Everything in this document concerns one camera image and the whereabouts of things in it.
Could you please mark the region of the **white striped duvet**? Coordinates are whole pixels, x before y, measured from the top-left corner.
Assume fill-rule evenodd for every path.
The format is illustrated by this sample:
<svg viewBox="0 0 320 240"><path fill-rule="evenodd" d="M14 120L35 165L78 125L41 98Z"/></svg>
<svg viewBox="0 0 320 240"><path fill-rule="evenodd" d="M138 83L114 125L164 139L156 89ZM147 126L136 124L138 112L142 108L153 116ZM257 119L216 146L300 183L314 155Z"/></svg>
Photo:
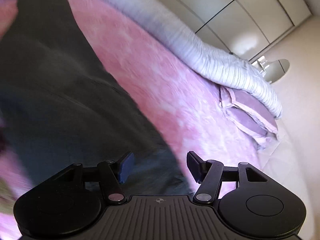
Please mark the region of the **white striped duvet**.
<svg viewBox="0 0 320 240"><path fill-rule="evenodd" d="M103 0L170 50L202 77L259 100L278 119L283 108L275 90L248 61L203 42L158 0Z"/></svg>

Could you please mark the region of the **pink ruffled pillow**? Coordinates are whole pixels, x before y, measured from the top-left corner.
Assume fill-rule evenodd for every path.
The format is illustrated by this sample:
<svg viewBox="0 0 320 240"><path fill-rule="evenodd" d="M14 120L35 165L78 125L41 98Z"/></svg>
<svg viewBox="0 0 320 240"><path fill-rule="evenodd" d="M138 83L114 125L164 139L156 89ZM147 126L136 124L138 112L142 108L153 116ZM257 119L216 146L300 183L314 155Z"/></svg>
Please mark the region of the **pink ruffled pillow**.
<svg viewBox="0 0 320 240"><path fill-rule="evenodd" d="M268 109L251 94L220 87L220 106L227 119L249 135L260 147L277 140L278 126Z"/></svg>

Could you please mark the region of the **white wardrobe with doors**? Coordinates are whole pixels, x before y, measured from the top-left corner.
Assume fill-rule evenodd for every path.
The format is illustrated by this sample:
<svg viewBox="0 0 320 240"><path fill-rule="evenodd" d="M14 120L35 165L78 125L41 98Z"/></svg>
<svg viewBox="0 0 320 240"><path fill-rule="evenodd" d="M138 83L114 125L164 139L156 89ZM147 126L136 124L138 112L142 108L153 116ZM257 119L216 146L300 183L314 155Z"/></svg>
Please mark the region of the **white wardrobe with doors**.
<svg viewBox="0 0 320 240"><path fill-rule="evenodd" d="M304 0L159 0L204 42L251 60L311 16Z"/></svg>

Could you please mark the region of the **pink floral bed blanket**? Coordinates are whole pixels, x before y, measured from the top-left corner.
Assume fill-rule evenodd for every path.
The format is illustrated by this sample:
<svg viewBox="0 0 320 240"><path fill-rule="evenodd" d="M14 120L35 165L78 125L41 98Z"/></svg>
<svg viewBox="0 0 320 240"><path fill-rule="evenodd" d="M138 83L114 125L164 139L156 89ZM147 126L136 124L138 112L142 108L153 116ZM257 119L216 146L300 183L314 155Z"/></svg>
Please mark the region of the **pink floral bed blanket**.
<svg viewBox="0 0 320 240"><path fill-rule="evenodd" d="M1 39L18 14L18 0L1 0ZM104 69L131 96L174 154L191 192L197 185L186 154L233 166L258 166L253 139L225 118L220 87L193 72L135 22L101 0L67 0ZM1 239L18 239L14 201L33 186L4 137L1 117Z"/></svg>

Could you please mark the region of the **dark grey garment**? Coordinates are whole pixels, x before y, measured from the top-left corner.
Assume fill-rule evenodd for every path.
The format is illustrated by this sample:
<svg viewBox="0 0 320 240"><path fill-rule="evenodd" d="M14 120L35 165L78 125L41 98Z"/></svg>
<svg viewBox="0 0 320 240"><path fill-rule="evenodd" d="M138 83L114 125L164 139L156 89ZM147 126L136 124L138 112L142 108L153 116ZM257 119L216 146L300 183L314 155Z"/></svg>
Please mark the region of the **dark grey garment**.
<svg viewBox="0 0 320 240"><path fill-rule="evenodd" d="M170 147L108 73L67 0L18 0L1 39L4 137L38 185L73 163L132 152L126 194L191 190Z"/></svg>

